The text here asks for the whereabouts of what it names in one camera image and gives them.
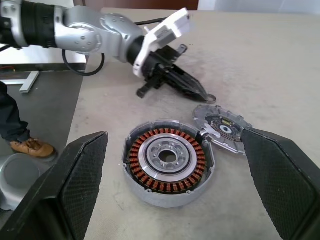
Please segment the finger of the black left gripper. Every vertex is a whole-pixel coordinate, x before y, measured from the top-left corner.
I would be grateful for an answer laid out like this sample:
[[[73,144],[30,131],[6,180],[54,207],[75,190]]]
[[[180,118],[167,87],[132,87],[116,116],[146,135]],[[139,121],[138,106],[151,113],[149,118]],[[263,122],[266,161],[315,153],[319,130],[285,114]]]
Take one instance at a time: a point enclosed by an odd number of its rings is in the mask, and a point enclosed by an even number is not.
[[[165,81],[190,100],[207,104],[215,104],[217,101],[214,95],[207,93],[202,84],[189,74],[166,74]]]
[[[171,67],[172,79],[177,85],[178,89],[186,96],[206,96],[207,92],[202,84],[188,74],[180,67],[173,65]]]

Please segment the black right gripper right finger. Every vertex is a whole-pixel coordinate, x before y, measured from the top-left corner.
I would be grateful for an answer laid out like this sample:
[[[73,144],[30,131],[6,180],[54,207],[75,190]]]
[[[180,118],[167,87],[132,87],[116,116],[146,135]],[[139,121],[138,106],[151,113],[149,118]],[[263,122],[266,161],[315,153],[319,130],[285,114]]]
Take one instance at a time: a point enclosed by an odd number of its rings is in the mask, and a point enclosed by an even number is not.
[[[246,127],[251,177],[283,240],[320,240],[320,168],[290,139]]]

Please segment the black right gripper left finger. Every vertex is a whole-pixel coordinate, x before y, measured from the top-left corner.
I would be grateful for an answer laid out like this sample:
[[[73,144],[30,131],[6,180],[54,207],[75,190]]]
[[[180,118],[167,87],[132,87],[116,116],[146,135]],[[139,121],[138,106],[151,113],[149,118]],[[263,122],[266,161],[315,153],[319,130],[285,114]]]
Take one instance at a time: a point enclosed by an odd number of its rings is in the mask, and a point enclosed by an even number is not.
[[[108,133],[82,136],[30,188],[0,240],[84,240],[97,202]]]

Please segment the round grey hinged motor lid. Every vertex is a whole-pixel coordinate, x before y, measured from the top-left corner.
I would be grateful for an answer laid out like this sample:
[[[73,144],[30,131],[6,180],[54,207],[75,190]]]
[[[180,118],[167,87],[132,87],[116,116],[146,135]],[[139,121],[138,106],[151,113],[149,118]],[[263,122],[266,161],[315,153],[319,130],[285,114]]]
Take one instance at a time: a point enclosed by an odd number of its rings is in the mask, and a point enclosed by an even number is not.
[[[213,144],[234,154],[246,154],[242,131],[253,125],[245,121],[244,117],[219,105],[199,105],[194,109],[192,117],[200,133]]]

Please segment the round motor housing copper windings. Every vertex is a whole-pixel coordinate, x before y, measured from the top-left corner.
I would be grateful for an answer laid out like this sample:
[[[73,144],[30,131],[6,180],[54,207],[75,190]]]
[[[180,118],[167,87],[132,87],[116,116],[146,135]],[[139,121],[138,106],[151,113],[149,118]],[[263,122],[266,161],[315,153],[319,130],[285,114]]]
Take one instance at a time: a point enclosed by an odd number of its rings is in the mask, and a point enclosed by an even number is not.
[[[132,192],[160,208],[179,208],[208,188],[216,161],[200,130],[177,120],[135,127],[125,139],[122,168]]]

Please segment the brown leather shoe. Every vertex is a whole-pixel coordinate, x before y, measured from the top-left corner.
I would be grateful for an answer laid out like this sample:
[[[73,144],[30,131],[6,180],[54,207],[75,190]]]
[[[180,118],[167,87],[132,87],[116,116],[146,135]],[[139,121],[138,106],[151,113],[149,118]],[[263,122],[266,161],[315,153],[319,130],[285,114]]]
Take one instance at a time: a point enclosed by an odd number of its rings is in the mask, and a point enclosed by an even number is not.
[[[14,151],[35,158],[47,158],[55,153],[52,145],[32,137],[23,142],[11,141],[9,145]]]

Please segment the grey rounded robot torso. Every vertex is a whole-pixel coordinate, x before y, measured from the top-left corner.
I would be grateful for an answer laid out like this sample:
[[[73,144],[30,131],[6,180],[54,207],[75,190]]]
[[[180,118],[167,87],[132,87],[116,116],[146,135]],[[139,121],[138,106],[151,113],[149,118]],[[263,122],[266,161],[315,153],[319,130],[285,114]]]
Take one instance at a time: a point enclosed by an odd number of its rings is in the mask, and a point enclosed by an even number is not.
[[[15,211],[49,168],[48,163],[22,153],[0,156],[0,209]]]

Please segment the person's dark trouser leg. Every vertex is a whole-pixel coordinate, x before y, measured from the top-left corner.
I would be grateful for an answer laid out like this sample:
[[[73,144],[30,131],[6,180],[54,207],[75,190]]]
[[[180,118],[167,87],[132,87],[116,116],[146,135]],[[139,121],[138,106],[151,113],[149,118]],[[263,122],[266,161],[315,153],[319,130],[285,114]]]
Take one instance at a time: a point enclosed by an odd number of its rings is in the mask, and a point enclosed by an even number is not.
[[[30,138],[28,123],[22,121],[17,102],[0,81],[0,135],[7,142],[25,142]]]

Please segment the white board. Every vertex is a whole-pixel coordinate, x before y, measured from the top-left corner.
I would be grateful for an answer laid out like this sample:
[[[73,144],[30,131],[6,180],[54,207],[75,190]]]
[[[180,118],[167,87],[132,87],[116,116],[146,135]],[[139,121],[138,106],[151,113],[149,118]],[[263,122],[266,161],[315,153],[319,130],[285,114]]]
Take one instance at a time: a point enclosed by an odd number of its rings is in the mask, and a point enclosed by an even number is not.
[[[9,48],[0,52],[0,65],[63,64],[62,51],[55,48],[30,46],[20,50]]]

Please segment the aluminium profile frame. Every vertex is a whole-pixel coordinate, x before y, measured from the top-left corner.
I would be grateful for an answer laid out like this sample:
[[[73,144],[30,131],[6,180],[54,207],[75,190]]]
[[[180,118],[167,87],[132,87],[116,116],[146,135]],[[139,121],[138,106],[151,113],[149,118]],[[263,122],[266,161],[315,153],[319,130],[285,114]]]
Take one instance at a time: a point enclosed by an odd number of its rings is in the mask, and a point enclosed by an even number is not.
[[[72,73],[63,63],[0,64],[0,81],[27,94],[42,73]]]

